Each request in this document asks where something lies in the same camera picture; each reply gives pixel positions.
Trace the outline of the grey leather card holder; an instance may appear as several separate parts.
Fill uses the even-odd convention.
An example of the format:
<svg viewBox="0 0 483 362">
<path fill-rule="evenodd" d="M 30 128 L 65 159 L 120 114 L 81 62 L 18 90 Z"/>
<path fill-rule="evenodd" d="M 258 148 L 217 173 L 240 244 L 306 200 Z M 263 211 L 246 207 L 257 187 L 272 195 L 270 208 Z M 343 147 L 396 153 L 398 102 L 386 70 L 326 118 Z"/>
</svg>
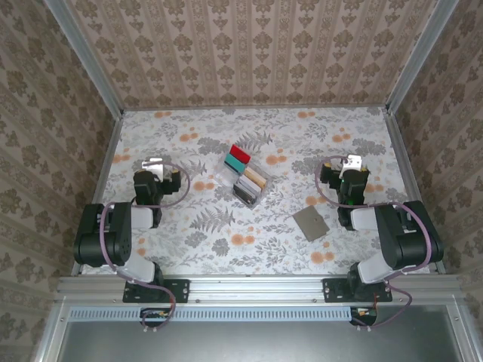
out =
<svg viewBox="0 0 483 362">
<path fill-rule="evenodd" d="M 325 236 L 329 227 L 314 206 L 308 206 L 293 215 L 293 218 L 307 241 L 315 241 Z"/>
</svg>

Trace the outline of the clear acrylic card organizer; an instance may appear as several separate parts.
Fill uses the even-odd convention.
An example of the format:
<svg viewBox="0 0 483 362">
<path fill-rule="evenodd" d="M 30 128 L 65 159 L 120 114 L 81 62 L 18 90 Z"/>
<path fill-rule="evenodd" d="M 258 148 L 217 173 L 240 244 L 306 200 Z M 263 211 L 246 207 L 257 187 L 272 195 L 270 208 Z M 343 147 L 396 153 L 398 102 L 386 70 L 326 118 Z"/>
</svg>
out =
<svg viewBox="0 0 483 362">
<path fill-rule="evenodd" d="M 264 178 L 266 178 L 266 187 L 264 189 L 262 189 L 262 192 L 261 192 L 260 195 L 257 195 L 257 202 L 256 202 L 256 204 L 253 205 L 253 206 L 246 205 L 240 198 L 238 198 L 237 196 L 235 196 L 233 194 L 233 185 L 234 184 L 238 184 L 237 183 L 238 182 L 238 178 L 241 177 L 242 175 L 244 175 L 244 173 L 241 174 L 241 175 L 238 175 L 236 172 L 234 172 L 233 170 L 231 170 L 229 167 L 227 167 L 223 163 L 226 155 L 229 153 L 229 151 L 231 149 L 231 146 L 229 148 L 229 151 L 226 154 L 224 154 L 221 157 L 221 159 L 219 160 L 219 162 L 218 162 L 218 164 L 217 164 L 217 166 L 215 168 L 214 178 L 215 178 L 215 181 L 219 185 L 221 185 L 222 187 L 224 187 L 225 190 L 229 194 L 231 194 L 231 196 L 233 196 L 234 198 L 238 199 L 247 208 L 253 210 L 255 207 L 257 207 L 261 203 L 261 201 L 263 201 L 268 196 L 269 192 L 271 191 L 271 188 L 273 187 L 273 181 L 272 181 L 272 177 L 260 166 L 260 164 L 258 162 L 255 161 L 255 157 L 252 155 L 252 151 L 248 151 L 247 149 L 244 149 L 241 146 L 238 146 L 238 147 L 240 147 L 245 152 L 247 152 L 250 155 L 250 157 L 251 157 L 250 161 L 246 164 L 246 167 L 249 166 L 249 167 L 253 168 L 261 176 L 263 176 Z"/>
</svg>

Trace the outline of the gold card stack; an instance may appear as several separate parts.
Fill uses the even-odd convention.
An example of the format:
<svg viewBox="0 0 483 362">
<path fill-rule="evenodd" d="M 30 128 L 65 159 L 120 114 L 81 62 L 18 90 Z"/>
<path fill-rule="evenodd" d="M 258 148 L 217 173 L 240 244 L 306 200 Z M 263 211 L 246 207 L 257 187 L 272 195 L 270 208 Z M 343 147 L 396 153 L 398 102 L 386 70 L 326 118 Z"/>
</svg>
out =
<svg viewBox="0 0 483 362">
<path fill-rule="evenodd" d="M 247 166 L 245 168 L 244 175 L 254 184 L 258 185 L 261 189 L 264 189 L 266 187 L 266 178 L 261 176 L 253 168 Z"/>
</svg>

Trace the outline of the teal card stack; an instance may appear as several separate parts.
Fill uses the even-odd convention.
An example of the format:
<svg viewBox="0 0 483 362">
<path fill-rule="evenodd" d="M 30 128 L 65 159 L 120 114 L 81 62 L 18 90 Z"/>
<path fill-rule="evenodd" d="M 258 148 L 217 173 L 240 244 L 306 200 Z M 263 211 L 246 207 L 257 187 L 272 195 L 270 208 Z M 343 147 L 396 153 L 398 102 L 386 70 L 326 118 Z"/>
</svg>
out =
<svg viewBox="0 0 483 362">
<path fill-rule="evenodd" d="M 229 167 L 231 170 L 236 172 L 238 175 L 244 173 L 246 164 L 238 160 L 235 156 L 228 153 L 223 161 L 223 163 Z"/>
</svg>

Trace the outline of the black card stack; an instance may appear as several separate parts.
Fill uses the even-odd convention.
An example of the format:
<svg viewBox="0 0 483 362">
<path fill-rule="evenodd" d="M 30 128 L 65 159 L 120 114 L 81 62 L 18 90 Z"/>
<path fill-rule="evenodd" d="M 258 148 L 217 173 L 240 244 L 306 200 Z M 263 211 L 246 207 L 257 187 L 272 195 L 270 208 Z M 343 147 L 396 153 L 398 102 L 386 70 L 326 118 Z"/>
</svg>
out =
<svg viewBox="0 0 483 362">
<path fill-rule="evenodd" d="M 255 205 L 257 202 L 256 194 L 242 184 L 233 185 L 233 194 L 240 198 L 246 205 Z"/>
</svg>

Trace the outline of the red card stack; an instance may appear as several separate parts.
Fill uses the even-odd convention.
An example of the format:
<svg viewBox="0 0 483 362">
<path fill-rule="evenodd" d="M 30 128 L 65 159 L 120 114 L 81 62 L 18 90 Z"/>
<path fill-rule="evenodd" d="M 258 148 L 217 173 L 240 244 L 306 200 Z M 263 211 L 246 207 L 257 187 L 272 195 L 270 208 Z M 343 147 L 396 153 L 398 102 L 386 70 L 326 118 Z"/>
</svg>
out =
<svg viewBox="0 0 483 362">
<path fill-rule="evenodd" d="M 251 159 L 250 155 L 247 152 L 245 152 L 243 149 L 241 149 L 235 144 L 231 146 L 229 153 L 234 158 L 238 159 L 241 163 L 244 163 L 244 164 L 247 164 Z"/>
</svg>

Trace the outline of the white card stack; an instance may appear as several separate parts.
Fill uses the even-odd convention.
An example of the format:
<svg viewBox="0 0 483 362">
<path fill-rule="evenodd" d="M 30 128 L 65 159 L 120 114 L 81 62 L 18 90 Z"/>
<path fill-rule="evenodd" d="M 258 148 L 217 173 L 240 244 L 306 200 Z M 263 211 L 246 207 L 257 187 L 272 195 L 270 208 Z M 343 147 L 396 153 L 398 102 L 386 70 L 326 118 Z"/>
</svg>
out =
<svg viewBox="0 0 483 362">
<path fill-rule="evenodd" d="M 262 192 L 262 189 L 245 175 L 239 177 L 237 183 L 244 186 L 246 189 L 249 189 L 254 195 L 260 195 Z"/>
</svg>

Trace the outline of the grey metal panel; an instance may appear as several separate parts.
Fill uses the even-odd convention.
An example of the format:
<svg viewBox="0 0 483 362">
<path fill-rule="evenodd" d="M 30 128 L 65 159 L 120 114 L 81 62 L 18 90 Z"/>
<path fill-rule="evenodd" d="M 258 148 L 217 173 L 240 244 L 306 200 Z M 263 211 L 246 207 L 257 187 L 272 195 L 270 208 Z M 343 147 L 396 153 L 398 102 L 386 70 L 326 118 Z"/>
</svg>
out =
<svg viewBox="0 0 483 362">
<path fill-rule="evenodd" d="M 59 362 L 463 362 L 447 322 L 397 322 L 358 331 L 348 323 L 73 323 Z"/>
</svg>

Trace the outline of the aluminium side rail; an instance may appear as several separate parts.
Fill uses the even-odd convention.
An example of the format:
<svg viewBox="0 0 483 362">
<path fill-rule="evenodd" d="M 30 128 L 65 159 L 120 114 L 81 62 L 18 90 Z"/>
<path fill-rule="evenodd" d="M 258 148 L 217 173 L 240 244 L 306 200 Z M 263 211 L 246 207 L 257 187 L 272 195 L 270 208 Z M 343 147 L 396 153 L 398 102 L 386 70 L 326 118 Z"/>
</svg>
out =
<svg viewBox="0 0 483 362">
<path fill-rule="evenodd" d="M 383 108 L 383 114 L 406 194 L 412 201 L 422 201 L 423 199 L 396 118 L 385 108 Z"/>
<path fill-rule="evenodd" d="M 115 156 L 115 149 L 117 147 L 118 141 L 120 139 L 120 134 L 123 125 L 123 114 L 117 118 L 114 122 L 114 127 L 112 129 L 112 135 L 109 140 L 109 145 L 106 149 L 106 154 L 103 159 L 103 164 L 100 169 L 100 175 L 97 181 L 97 186 L 94 191 L 94 196 L 91 200 L 92 204 L 99 204 L 103 200 L 103 194 L 106 188 L 106 182 L 109 177 L 110 168 L 112 165 L 113 158 Z"/>
</svg>

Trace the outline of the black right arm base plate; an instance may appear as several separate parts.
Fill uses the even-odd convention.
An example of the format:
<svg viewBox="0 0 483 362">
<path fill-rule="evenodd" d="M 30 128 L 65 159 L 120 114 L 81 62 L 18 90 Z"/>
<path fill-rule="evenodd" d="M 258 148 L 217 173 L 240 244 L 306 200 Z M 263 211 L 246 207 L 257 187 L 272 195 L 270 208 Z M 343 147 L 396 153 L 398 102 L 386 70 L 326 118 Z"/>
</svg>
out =
<svg viewBox="0 0 483 362">
<path fill-rule="evenodd" d="M 335 302 L 391 302 L 392 292 L 384 283 L 351 284 L 346 278 L 325 278 L 322 280 L 324 299 Z"/>
</svg>

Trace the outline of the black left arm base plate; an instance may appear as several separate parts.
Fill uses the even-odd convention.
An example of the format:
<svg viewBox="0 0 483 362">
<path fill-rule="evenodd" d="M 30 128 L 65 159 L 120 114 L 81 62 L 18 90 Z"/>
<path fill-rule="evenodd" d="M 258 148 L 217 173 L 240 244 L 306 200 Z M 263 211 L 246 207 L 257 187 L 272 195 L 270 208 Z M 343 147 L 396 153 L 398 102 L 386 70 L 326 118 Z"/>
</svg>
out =
<svg viewBox="0 0 483 362">
<path fill-rule="evenodd" d="M 189 279 L 165 279 L 163 287 L 170 290 L 176 303 L 187 303 L 189 298 Z M 159 289 L 142 287 L 139 284 L 125 283 L 122 301 L 124 303 L 168 303 L 169 295 Z"/>
</svg>

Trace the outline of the aluminium frame crossbar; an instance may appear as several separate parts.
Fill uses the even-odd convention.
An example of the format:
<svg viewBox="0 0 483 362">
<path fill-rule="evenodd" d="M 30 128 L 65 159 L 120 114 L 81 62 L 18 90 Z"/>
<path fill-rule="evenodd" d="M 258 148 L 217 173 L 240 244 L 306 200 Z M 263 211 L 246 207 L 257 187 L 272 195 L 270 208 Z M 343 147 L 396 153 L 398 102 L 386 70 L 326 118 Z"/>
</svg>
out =
<svg viewBox="0 0 483 362">
<path fill-rule="evenodd" d="M 333 275 L 188 276 L 187 305 L 322 305 L 326 303 L 322 280 Z M 453 275 L 402 275 L 390 281 L 393 305 L 449 305 L 463 298 Z M 114 275 L 81 275 L 61 278 L 56 302 L 79 305 L 121 303 L 125 283 Z"/>
</svg>

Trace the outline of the aluminium corner post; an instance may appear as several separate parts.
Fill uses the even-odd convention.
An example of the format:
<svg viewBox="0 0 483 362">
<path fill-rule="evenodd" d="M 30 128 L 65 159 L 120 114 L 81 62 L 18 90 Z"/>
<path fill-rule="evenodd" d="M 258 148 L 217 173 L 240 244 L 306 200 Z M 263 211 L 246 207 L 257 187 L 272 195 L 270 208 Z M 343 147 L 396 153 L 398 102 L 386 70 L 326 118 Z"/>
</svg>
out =
<svg viewBox="0 0 483 362">
<path fill-rule="evenodd" d="M 438 0 L 435 4 L 434 10 L 426 21 L 425 27 L 386 102 L 389 114 L 394 114 L 401 105 L 458 2 L 459 0 Z"/>
<path fill-rule="evenodd" d="M 94 54 L 94 48 L 88 44 L 87 38 L 80 30 L 73 12 L 65 0 L 45 0 L 48 9 L 58 22 L 72 49 L 77 54 L 89 78 L 94 83 L 108 110 L 115 120 L 122 117 L 122 106 L 110 85 L 100 62 Z"/>
</svg>

